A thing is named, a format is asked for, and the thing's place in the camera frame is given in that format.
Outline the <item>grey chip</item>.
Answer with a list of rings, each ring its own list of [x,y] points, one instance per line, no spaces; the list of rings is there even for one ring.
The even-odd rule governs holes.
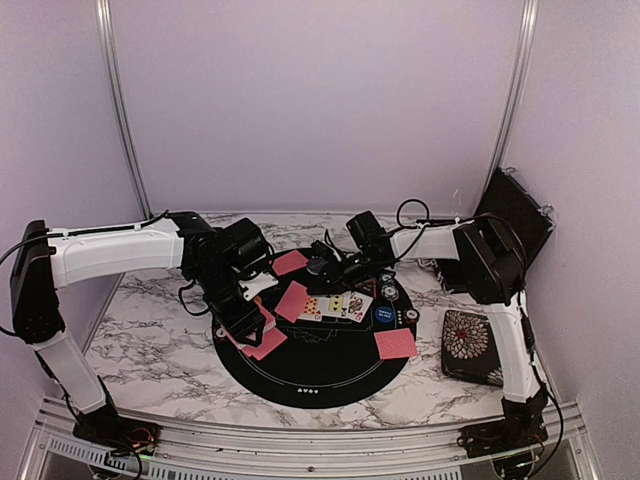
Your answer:
[[[391,302],[399,299],[399,291],[394,286],[386,286],[382,290],[382,295]]]

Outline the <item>black dealer button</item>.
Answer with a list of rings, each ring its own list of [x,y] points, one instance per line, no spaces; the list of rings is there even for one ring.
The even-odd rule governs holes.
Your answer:
[[[312,258],[308,261],[306,269],[313,276],[321,276],[324,274],[329,262],[322,258]]]

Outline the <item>blue small blind button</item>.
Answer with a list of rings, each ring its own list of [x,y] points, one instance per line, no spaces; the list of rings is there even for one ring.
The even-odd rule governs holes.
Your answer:
[[[375,311],[375,319],[384,329],[394,329],[396,327],[396,312],[393,308],[377,308]]]

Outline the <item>red card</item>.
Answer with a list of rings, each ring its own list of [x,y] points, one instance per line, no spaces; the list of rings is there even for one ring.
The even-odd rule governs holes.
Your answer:
[[[305,268],[308,258],[298,250],[291,250],[274,260],[272,269],[280,277],[293,271]]]
[[[277,344],[268,343],[263,341],[259,346],[245,346],[242,349],[242,353],[249,358],[254,358],[255,360],[262,360],[267,355],[269,355],[275,348]]]
[[[287,340],[287,336],[278,329],[272,329],[263,334],[262,343],[250,349],[250,355],[257,360],[266,357]]]
[[[408,328],[376,332],[374,339],[382,360],[410,358],[418,355],[415,338]]]

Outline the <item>red chip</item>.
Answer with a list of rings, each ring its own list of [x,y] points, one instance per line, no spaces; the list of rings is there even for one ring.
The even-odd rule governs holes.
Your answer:
[[[415,309],[407,309],[404,312],[404,321],[407,324],[416,324],[420,319],[420,313]]]

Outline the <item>red playing card deck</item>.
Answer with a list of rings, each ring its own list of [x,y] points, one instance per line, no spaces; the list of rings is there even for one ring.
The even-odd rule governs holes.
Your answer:
[[[258,347],[263,341],[264,328],[271,320],[271,313],[265,311],[260,304],[253,303],[223,315],[219,322],[235,342]]]

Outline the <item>queen of hearts card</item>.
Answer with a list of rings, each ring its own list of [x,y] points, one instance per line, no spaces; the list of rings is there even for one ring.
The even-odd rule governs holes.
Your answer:
[[[323,317],[323,312],[326,310],[327,306],[328,298],[326,296],[310,296],[298,319],[320,322]]]

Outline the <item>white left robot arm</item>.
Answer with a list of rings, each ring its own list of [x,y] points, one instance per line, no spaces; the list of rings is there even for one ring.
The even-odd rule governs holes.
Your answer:
[[[261,229],[248,218],[213,227],[199,214],[166,211],[138,223],[86,229],[50,228],[30,222],[21,241],[9,249],[15,261],[9,288],[14,336],[29,345],[87,416],[86,426],[106,445],[125,438],[109,393],[88,364],[77,341],[90,329],[81,313],[106,304],[117,278],[146,270],[177,269],[203,293],[206,312],[231,337],[257,345],[265,316],[256,296],[277,285],[273,251]],[[70,323],[71,301],[82,294],[80,313]]]

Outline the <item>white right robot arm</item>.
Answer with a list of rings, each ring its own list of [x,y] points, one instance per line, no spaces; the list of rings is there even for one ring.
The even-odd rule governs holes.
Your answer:
[[[347,224],[357,249],[344,253],[329,239],[312,243],[312,295],[337,294],[393,267],[403,259],[449,259],[460,264],[466,290],[483,307],[496,342],[503,371],[506,415],[495,438],[515,448],[534,431],[531,408],[545,398],[537,368],[535,338],[527,318],[524,244],[504,219],[488,213],[434,225],[427,220],[387,231],[365,211]]]

